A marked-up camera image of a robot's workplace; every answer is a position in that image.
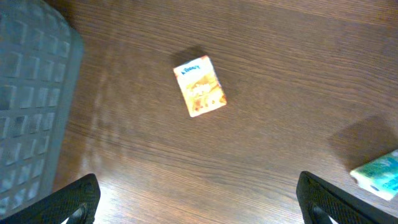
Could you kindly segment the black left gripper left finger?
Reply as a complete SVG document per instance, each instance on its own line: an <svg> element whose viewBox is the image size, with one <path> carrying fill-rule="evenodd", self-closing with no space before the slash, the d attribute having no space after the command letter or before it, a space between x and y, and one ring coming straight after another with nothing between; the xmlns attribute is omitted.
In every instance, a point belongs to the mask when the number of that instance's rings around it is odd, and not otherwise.
<svg viewBox="0 0 398 224"><path fill-rule="evenodd" d="M87 174L29 207L1 220L1 223L86 223L95 221L101 197L94 174Z"/></svg>

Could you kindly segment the small orange packet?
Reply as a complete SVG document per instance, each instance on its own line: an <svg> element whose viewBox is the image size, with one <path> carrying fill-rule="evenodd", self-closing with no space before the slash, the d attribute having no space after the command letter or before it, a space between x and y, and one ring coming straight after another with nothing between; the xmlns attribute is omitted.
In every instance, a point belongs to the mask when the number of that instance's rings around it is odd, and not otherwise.
<svg viewBox="0 0 398 224"><path fill-rule="evenodd" d="M177 83L191 118L227 105L226 95L209 56L174 68Z"/></svg>

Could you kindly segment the small green tissue pack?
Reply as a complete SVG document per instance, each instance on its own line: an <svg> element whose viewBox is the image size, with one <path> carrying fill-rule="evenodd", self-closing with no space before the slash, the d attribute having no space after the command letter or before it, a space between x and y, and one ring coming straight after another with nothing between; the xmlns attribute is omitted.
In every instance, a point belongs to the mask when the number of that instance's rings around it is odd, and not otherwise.
<svg viewBox="0 0 398 224"><path fill-rule="evenodd" d="M397 195L397 149L350 171L358 185L390 201Z"/></svg>

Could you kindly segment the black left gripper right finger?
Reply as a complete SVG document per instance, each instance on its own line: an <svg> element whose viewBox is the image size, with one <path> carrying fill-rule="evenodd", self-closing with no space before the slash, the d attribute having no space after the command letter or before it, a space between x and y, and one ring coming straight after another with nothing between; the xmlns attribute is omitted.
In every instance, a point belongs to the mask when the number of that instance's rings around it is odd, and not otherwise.
<svg viewBox="0 0 398 224"><path fill-rule="evenodd" d="M397 224L396 217L308 171L300 173L296 195L305 224Z"/></svg>

